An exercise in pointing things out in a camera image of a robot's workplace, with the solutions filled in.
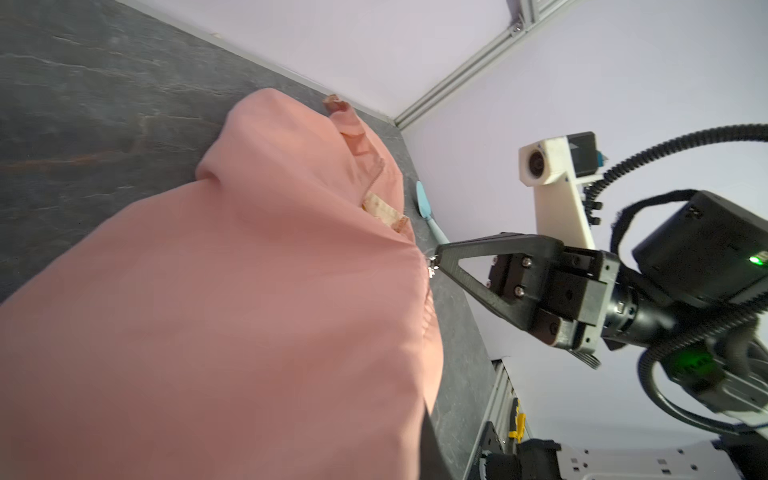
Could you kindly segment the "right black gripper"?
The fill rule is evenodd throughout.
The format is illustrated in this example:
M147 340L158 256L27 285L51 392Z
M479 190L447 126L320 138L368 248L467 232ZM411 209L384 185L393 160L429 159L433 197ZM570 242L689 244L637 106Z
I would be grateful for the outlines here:
M496 256L488 287L458 264L482 256ZM501 233L439 245L433 270L508 324L590 368L600 366L596 350L620 270L616 255L564 249L561 240L543 235Z

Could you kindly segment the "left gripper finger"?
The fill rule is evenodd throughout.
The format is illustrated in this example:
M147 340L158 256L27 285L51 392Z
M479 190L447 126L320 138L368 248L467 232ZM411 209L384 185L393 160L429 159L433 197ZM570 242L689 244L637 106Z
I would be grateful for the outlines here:
M427 409L421 425L419 445L419 479L452 480L453 477L445 463L437 442L434 426Z

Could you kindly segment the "pink zip jacket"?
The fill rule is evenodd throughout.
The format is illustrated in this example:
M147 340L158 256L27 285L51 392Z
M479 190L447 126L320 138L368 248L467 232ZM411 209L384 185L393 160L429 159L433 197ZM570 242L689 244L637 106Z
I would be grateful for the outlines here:
M229 112L191 183L1 306L5 479L415 479L443 368L382 140L336 96Z

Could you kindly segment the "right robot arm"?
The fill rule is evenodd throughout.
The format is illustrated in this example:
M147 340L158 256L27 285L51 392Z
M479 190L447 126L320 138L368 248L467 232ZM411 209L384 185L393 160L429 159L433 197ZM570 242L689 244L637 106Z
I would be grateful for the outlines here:
M596 247L600 194L694 148L765 142L763 124L700 130L606 167L582 132L521 148L536 230L438 246L441 272L484 308L591 368L599 342L642 353L639 383L676 420L723 436L767 432L767 223L709 191L673 190L624 208Z

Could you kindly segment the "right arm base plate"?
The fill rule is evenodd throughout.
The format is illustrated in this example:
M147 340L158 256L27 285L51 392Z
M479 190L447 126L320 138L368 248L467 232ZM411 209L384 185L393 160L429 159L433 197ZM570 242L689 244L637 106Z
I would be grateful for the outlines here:
M478 450L468 479L560 480L557 453L561 446L552 440L524 441L514 453L504 453L492 422L482 429Z

